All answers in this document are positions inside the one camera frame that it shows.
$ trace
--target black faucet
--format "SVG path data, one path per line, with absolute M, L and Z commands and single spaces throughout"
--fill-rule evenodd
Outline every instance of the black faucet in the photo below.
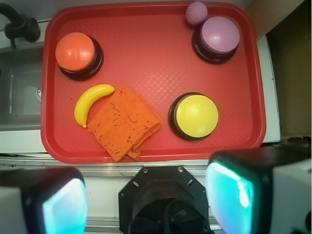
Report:
M 25 38 L 28 42 L 35 42 L 40 37 L 40 29 L 37 20 L 20 15 L 10 5 L 0 3 L 0 14 L 6 16 L 11 23 L 4 27 L 4 33 L 11 40 L 11 46 L 15 49 L 15 38 Z

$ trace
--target purple button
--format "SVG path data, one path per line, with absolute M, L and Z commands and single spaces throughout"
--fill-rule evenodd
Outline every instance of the purple button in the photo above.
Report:
M 239 30 L 225 17 L 211 17 L 201 29 L 201 40 L 211 51 L 226 54 L 235 49 L 239 43 Z

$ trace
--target sink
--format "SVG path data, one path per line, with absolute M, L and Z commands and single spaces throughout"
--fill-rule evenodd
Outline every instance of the sink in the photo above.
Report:
M 0 49 L 0 131 L 40 129 L 43 42 Z

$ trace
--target purple ball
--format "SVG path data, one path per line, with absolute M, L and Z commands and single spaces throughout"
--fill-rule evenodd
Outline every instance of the purple ball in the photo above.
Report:
M 208 15 L 208 10 L 205 4 L 196 1 L 191 3 L 186 9 L 186 20 L 190 25 L 200 25 Z

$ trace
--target toy banana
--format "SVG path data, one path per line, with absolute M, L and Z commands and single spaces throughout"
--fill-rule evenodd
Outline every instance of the toy banana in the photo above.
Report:
M 86 128 L 88 113 L 92 104 L 99 98 L 110 95 L 114 91 L 115 88 L 109 84 L 99 84 L 86 90 L 80 96 L 75 106 L 74 116 L 76 122 Z

